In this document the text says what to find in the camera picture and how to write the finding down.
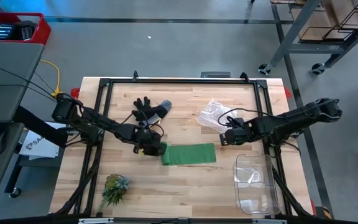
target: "clear plastic container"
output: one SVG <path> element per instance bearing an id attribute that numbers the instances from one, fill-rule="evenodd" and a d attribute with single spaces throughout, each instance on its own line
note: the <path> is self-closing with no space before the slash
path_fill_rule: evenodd
<path id="1" fill-rule="evenodd" d="M 280 213 L 270 156 L 237 156 L 233 165 L 236 204 L 248 215 Z"/>

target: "gray floor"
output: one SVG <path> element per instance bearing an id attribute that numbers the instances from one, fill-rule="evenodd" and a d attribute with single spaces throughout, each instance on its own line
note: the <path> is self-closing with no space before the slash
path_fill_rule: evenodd
<path id="1" fill-rule="evenodd" d="M 43 12 L 46 16 L 272 19 L 269 0 L 256 0 L 252 7 L 240 0 L 3 0 L 1 6 L 7 11 Z M 286 6 L 279 10 L 282 19 L 290 18 Z M 268 62 L 278 47 L 273 25 L 50 25 L 52 34 L 42 58 L 60 67 L 61 88 L 66 92 L 79 87 L 82 77 L 129 77 L 133 70 L 142 77 L 199 77 L 203 71 L 246 72 L 250 77 L 261 77 L 257 67 Z M 358 221 L 358 46 L 318 77 L 308 70 L 312 64 L 324 62 L 327 55 L 291 58 L 305 103 L 321 97 L 341 100 L 344 114 L 340 121 L 316 124 L 311 129 L 333 214 L 337 219 Z M 52 67 L 40 64 L 37 73 L 55 86 Z M 283 61 L 269 77 L 282 78 L 290 87 Z M 33 82 L 41 83 L 37 77 Z M 293 99 L 289 104 L 295 108 Z M 54 105 L 42 96 L 27 92 L 22 105 L 51 120 Z M 299 144 L 310 195 L 319 204 L 304 141 L 300 139 Z M 57 174 L 57 170 L 25 169 L 18 183 L 23 189 L 19 198 L 8 198 L 0 189 L 0 218 L 46 214 Z"/>

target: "plastic bag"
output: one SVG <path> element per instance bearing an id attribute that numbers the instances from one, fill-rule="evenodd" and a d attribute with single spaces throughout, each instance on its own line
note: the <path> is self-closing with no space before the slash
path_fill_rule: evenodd
<path id="1" fill-rule="evenodd" d="M 204 110 L 200 113 L 200 115 L 196 118 L 197 122 L 203 126 L 210 127 L 216 131 L 219 131 L 219 133 L 224 133 L 228 130 L 227 127 L 221 126 L 218 123 L 218 118 L 224 114 L 225 112 L 228 112 L 231 110 L 231 108 L 223 106 L 220 102 L 215 101 L 212 99 L 204 108 Z M 225 114 L 220 122 L 222 124 L 225 124 L 227 122 L 226 117 L 231 116 L 232 118 L 235 118 L 237 116 L 236 111 L 232 111 L 228 114 Z"/>

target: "wooden tabletop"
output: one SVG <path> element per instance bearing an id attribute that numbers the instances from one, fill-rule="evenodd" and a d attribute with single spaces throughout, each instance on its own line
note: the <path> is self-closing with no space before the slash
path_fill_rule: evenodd
<path id="1" fill-rule="evenodd" d="M 98 77 L 83 79 L 79 99 L 85 106 L 93 108 L 98 83 Z M 271 78 L 267 79 L 267 83 L 273 113 L 288 111 L 282 80 Z M 103 111 L 105 95 L 104 93 L 101 111 Z M 216 162 L 191 166 L 163 166 L 159 157 L 134 154 L 132 145 L 124 144 L 111 133 L 106 133 L 92 214 L 96 214 L 99 207 L 106 177 L 120 174 L 129 178 L 129 190 L 124 196 L 123 203 L 120 202 L 116 207 L 110 205 L 103 210 L 105 217 L 258 217 L 246 215 L 236 207 L 232 167 L 239 154 L 263 153 L 262 143 L 259 141 L 242 146 L 222 147 L 218 132 L 201 126 L 195 120 L 211 99 L 230 108 L 256 110 L 253 87 L 235 84 L 116 83 L 112 91 L 108 117 L 117 122 L 123 121 L 134 109 L 133 101 L 143 96 L 151 99 L 152 106 L 157 106 L 163 100 L 172 102 L 171 111 L 161 122 L 165 130 L 164 141 L 169 144 L 213 142 Z M 257 115 L 238 111 L 237 116 L 252 119 Z M 135 123 L 135 120 L 131 118 L 128 122 Z M 76 189 L 84 153 L 84 144 L 73 145 L 65 150 L 50 212 L 61 208 Z M 311 213 L 299 152 L 291 146 L 282 146 L 282 161 L 288 188 Z M 284 210 L 279 189 L 278 195 L 279 203 Z M 83 196 L 82 209 L 86 204 L 88 189 Z"/>

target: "green cloth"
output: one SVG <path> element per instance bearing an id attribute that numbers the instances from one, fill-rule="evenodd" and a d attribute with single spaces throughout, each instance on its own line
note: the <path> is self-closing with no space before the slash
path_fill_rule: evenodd
<path id="1" fill-rule="evenodd" d="M 162 144 L 167 146 L 165 154 L 161 157 L 164 166 L 216 162 L 213 143 L 187 146 L 170 146 L 166 142 Z"/>

